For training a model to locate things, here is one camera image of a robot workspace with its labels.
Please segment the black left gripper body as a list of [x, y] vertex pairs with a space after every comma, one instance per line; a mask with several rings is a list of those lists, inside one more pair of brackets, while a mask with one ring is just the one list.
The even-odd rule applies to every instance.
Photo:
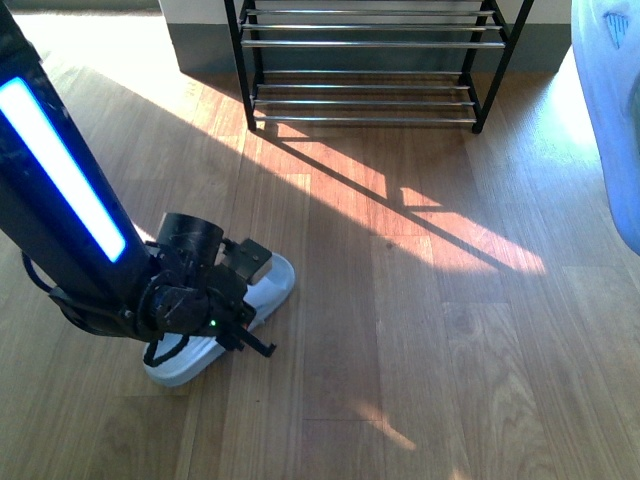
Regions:
[[224, 239], [211, 222], [164, 215], [157, 239], [147, 244], [148, 275], [134, 304], [134, 332], [142, 340], [175, 333], [240, 343], [234, 328], [248, 328], [256, 310], [244, 300], [250, 285], [221, 263]]

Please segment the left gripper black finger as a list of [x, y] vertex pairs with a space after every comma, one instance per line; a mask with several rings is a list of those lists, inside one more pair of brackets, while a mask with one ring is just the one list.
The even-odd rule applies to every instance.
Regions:
[[248, 328], [244, 328], [243, 326], [236, 326], [234, 330], [234, 335], [242, 345], [241, 349], [243, 349], [245, 346], [248, 346], [259, 353], [261, 356], [270, 358], [277, 348], [277, 346], [273, 343], [265, 344], [264, 342], [262, 342], [252, 332], [250, 332]]

